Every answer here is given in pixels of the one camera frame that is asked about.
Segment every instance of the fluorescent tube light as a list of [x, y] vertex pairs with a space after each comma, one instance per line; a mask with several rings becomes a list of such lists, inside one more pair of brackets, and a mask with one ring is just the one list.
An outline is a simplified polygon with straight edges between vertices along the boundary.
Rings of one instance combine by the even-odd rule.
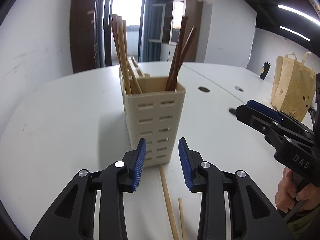
[[293, 30], [290, 30], [290, 29], [285, 28], [285, 27], [282, 27], [282, 26], [280, 26], [280, 28], [281, 28], [281, 29], [284, 29], [284, 30], [286, 30], [286, 31], [289, 31], [289, 32], [291, 32], [291, 33], [294, 33], [294, 34], [296, 34], [296, 35], [298, 35], [298, 36], [300, 36], [300, 37], [302, 37], [302, 38], [306, 39], [307, 41], [310, 41], [310, 39], [308, 39], [307, 37], [305, 37], [305, 36], [301, 35], [300, 33], [297, 33], [297, 32], [295, 32], [295, 31], [293, 31]]
[[285, 10], [287, 10], [287, 11], [290, 11], [290, 12], [293, 12], [293, 13], [296, 13], [296, 14], [299, 14], [299, 15], [307, 18], [308, 20], [310, 20], [310, 21], [312, 21], [312, 22], [314, 22], [315, 24], [318, 24], [318, 25], [320, 26], [320, 21], [314, 19], [313, 17], [309, 16], [308, 14], [305, 14], [305, 13], [303, 13], [303, 12], [301, 12], [301, 11], [298, 11], [298, 10], [296, 10], [296, 9], [293, 9], [293, 8], [290, 8], [290, 7], [288, 7], [288, 6], [284, 6], [284, 5], [281, 5], [281, 4], [278, 4], [278, 7], [281, 8], [281, 9], [285, 9]]

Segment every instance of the tan tote bag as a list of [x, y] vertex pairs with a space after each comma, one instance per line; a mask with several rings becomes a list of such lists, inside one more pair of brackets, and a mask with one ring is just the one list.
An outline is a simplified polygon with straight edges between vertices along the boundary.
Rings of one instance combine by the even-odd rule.
[[[306, 67], [307, 56], [312, 58], [312, 69]], [[298, 121], [305, 117], [316, 92], [316, 73], [311, 52], [306, 52], [301, 63], [291, 52], [285, 57], [277, 56], [276, 71], [271, 92], [271, 104]]]

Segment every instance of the white table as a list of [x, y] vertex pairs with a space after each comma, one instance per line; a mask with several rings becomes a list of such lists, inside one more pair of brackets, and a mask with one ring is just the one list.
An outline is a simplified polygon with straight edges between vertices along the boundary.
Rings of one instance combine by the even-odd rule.
[[[259, 98], [257, 85], [250, 88], [251, 72], [242, 73], [248, 81], [239, 82], [244, 92], [235, 97], [234, 85], [228, 85], [234, 72], [216, 65], [190, 66], [186, 64], [179, 72], [178, 81], [187, 92], [172, 159], [165, 165], [180, 239], [178, 197], [183, 198], [188, 239], [196, 239], [201, 204], [201, 194], [192, 194], [185, 186], [178, 155], [180, 137], [220, 170], [245, 170], [273, 203], [283, 170], [264, 136], [228, 112], [229, 107]], [[170, 63], [143, 63], [140, 67], [152, 76], [167, 75]], [[211, 80], [219, 75], [218, 82], [225, 78], [225, 84]], [[201, 92], [199, 86], [211, 92]], [[246, 94], [253, 90], [255, 96]], [[13, 222], [29, 238], [80, 169], [103, 170], [128, 150], [117, 66], [49, 82], [24, 98], [0, 140], [0, 198]], [[144, 169], [137, 191], [124, 194], [124, 212], [129, 240], [172, 239], [158, 168]]]

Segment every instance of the bag handle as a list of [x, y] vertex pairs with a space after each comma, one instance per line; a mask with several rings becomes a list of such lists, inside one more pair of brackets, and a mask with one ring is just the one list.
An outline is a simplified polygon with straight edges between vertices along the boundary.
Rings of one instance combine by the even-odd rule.
[[311, 59], [312, 59], [312, 68], [311, 68], [311, 73], [310, 73], [310, 78], [313, 78], [314, 74], [315, 74], [315, 61], [314, 61], [314, 58], [313, 58], [313, 54], [311, 52], [306, 52], [303, 57], [302, 57], [302, 60], [301, 60], [301, 64], [300, 64], [300, 68], [299, 68], [299, 73], [301, 74], [302, 73], [302, 70], [303, 70], [303, 67], [304, 67], [304, 64], [306, 62], [306, 59], [307, 59], [307, 56], [310, 55], [311, 56]]
[[290, 52], [287, 55], [285, 55], [284, 57], [288, 57], [289, 55], [293, 55], [294, 56], [294, 60], [298, 61], [297, 60], [297, 56], [296, 56], [296, 54], [294, 52]]

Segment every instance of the curtain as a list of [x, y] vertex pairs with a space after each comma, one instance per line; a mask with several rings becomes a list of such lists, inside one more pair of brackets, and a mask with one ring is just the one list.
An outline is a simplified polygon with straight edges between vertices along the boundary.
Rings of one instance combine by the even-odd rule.
[[158, 23], [151, 18], [151, 8], [156, 3], [167, 3], [173, 0], [145, 0], [142, 38], [140, 49], [140, 62], [160, 61], [161, 43], [149, 42], [149, 34], [154, 33], [154, 28], [159, 28]]

